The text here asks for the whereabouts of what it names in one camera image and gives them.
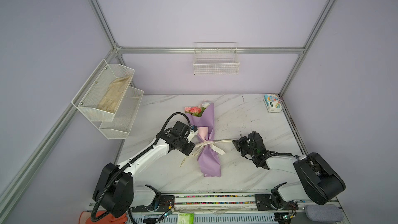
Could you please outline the cream printed ribbon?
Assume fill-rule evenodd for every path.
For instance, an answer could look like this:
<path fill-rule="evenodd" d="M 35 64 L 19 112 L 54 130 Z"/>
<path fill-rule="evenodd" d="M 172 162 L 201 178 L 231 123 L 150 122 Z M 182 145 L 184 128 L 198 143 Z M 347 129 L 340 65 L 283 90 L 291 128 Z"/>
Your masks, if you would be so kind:
<path fill-rule="evenodd" d="M 214 150 L 216 153 L 219 155 L 224 155 L 226 152 L 221 149 L 220 147 L 217 146 L 217 144 L 222 144 L 222 143 L 232 143 L 233 140 L 219 140 L 219 141 L 205 141 L 201 142 L 195 145 L 193 153 L 190 155 L 187 155 L 181 162 L 180 167 L 183 166 L 185 161 L 187 160 L 188 157 L 196 157 L 198 156 L 206 146 L 209 146 L 212 150 Z"/>

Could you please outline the pink purple wrapping paper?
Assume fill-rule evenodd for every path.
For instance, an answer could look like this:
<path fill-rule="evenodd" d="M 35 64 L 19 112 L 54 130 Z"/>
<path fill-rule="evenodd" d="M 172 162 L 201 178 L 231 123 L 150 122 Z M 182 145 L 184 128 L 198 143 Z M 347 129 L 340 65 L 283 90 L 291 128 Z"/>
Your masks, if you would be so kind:
<path fill-rule="evenodd" d="M 214 104 L 203 102 L 199 106 L 185 107 L 184 112 L 191 124 L 198 128 L 200 142 L 197 150 L 197 161 L 201 172 L 205 177 L 220 177 L 219 154 L 221 150 L 213 144 L 215 138 Z"/>

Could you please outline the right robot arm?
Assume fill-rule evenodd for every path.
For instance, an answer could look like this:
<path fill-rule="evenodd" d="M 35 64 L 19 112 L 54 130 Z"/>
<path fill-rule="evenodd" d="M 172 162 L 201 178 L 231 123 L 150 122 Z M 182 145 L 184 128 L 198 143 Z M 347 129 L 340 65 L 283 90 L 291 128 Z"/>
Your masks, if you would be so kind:
<path fill-rule="evenodd" d="M 295 200 L 311 200 L 324 205 L 346 189 L 343 179 L 316 152 L 299 156 L 270 151 L 256 131 L 232 143 L 241 156 L 251 160 L 257 168 L 298 176 L 298 182 L 284 182 L 271 189 L 267 204 L 270 208 L 279 210 Z"/>

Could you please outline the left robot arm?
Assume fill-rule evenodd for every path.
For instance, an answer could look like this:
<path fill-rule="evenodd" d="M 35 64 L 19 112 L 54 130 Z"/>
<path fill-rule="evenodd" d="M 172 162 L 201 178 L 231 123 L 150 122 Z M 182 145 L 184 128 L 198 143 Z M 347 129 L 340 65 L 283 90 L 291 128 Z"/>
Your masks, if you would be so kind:
<path fill-rule="evenodd" d="M 192 139 L 198 134 L 198 127 L 192 123 L 177 121 L 168 128 L 173 113 L 164 123 L 153 141 L 138 154 L 119 164 L 109 163 L 102 169 L 92 199 L 95 205 L 90 220 L 96 223 L 108 215 L 121 217 L 137 206 L 154 212 L 160 206 L 161 193 L 153 186 L 135 186 L 137 177 L 157 160 L 178 150 L 188 156 L 195 144 Z"/>

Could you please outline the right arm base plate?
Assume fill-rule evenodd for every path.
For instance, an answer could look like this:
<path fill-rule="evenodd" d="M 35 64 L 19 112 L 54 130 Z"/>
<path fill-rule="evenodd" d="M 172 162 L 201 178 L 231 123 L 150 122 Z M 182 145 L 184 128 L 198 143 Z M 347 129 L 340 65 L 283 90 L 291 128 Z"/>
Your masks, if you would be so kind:
<path fill-rule="evenodd" d="M 295 201 L 285 202 L 276 194 L 256 194 L 255 203 L 259 211 L 296 211 L 298 209 Z"/>

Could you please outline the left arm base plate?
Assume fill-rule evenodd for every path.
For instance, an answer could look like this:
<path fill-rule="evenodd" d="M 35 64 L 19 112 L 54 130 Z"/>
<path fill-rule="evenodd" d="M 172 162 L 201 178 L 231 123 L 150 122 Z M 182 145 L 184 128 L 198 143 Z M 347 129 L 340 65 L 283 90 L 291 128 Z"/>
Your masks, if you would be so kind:
<path fill-rule="evenodd" d="M 174 206 L 175 196 L 174 195 L 160 195 L 154 198 L 152 203 L 148 206 L 135 206 L 131 208 L 134 213 L 143 212 L 166 212 L 170 206 Z"/>

